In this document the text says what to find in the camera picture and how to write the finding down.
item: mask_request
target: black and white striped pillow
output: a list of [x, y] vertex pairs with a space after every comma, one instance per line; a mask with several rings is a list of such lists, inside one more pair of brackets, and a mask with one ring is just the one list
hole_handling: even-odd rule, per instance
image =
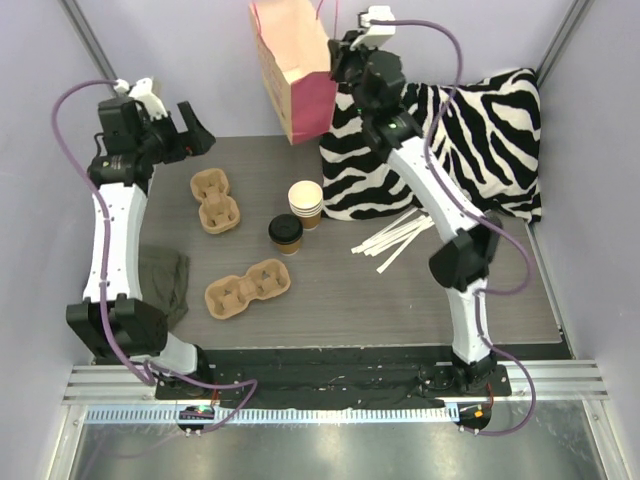
[[[450, 87], [407, 84], [403, 103], [426, 131]], [[339, 220], [393, 215], [418, 204], [402, 179], [365, 145], [362, 120], [340, 85], [331, 130], [320, 141], [324, 211]], [[536, 76], [520, 69], [460, 87], [431, 147], [481, 210], [540, 220], [540, 98]]]

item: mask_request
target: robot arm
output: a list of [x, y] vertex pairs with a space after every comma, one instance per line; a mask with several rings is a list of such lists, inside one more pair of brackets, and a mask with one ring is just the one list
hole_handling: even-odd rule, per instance
[[150, 78], [133, 87], [119, 80], [120, 95], [101, 102], [98, 115], [106, 155], [88, 173], [109, 209], [111, 234], [105, 239], [103, 212], [94, 196], [93, 259], [83, 302], [67, 307], [67, 322], [97, 358], [111, 358], [100, 323], [100, 270], [108, 242], [107, 305], [118, 345], [132, 361], [155, 365], [208, 381], [202, 350], [168, 333], [165, 315], [144, 302], [138, 278], [140, 228], [158, 163], [173, 163], [206, 153], [215, 138], [198, 121], [188, 102], [178, 104], [187, 131], [179, 133]]
[[[395, 27], [371, 25], [372, 20], [394, 17], [389, 7], [370, 7], [359, 16], [359, 30], [347, 32], [342, 40], [329, 41], [332, 78], [351, 87], [367, 145], [411, 187], [445, 243], [429, 266], [449, 298], [454, 378], [462, 391], [477, 389], [495, 370], [496, 357], [482, 341], [473, 292], [487, 285], [498, 236], [462, 213], [436, 181], [433, 170], [438, 170], [437, 176], [467, 211], [482, 216], [431, 151], [432, 161], [426, 162], [422, 129], [401, 104], [406, 80], [400, 58], [379, 50], [393, 36]], [[497, 218], [490, 220], [499, 223]], [[479, 299], [479, 323], [487, 332], [484, 295]]]

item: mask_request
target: stacked paper cups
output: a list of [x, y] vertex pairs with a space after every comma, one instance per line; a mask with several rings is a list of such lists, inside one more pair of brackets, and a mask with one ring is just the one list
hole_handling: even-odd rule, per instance
[[305, 230], [313, 230], [322, 219], [322, 187], [303, 180], [289, 189], [289, 206]]

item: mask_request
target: table surface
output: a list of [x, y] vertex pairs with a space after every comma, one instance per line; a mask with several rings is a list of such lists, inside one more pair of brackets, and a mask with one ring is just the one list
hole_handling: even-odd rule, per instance
[[[195, 173], [213, 167], [227, 174], [242, 216], [235, 229], [219, 235], [202, 229], [199, 204], [189, 187]], [[451, 343], [449, 303], [428, 268], [429, 257], [441, 246], [435, 228], [422, 233], [382, 275], [376, 268], [393, 249], [377, 257], [353, 255], [350, 250], [391, 223], [389, 217], [363, 222], [323, 219], [317, 229], [305, 232], [298, 253], [278, 253], [267, 226], [274, 216], [288, 212], [287, 191], [304, 179], [322, 182], [317, 145], [291, 147], [284, 137], [219, 139], [207, 155], [157, 168], [141, 242], [172, 247], [191, 257], [189, 312], [174, 329], [176, 336], [205, 349]], [[504, 221], [506, 230], [531, 252], [525, 224], [512, 218]], [[254, 301], [228, 320], [212, 318], [204, 301], [206, 287], [227, 275], [242, 276], [268, 258], [286, 264], [292, 279], [289, 291]], [[524, 272], [518, 252], [501, 242], [490, 285], [512, 287]], [[489, 298], [487, 309], [494, 342], [560, 341], [537, 270], [524, 293]]]

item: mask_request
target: paper bag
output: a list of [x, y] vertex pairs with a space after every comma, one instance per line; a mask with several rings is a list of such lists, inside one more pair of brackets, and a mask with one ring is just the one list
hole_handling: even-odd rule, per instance
[[329, 77], [329, 37], [309, 0], [249, 5], [262, 80], [292, 145], [329, 131], [337, 84]]

